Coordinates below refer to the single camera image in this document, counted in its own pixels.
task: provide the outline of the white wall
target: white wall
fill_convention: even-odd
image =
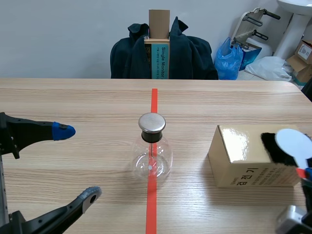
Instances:
[[[289,16],[275,0],[2,0],[0,77],[109,78],[113,45],[132,23],[148,23],[150,8],[171,9],[171,24],[178,16],[185,34],[207,40],[214,55],[257,6]],[[286,21],[262,32],[281,37]]]

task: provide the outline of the blue plastic bag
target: blue plastic bag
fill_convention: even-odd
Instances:
[[[242,49],[239,46],[231,48],[230,42],[230,38],[227,38],[216,53],[214,66],[219,79],[236,80],[243,60]]]

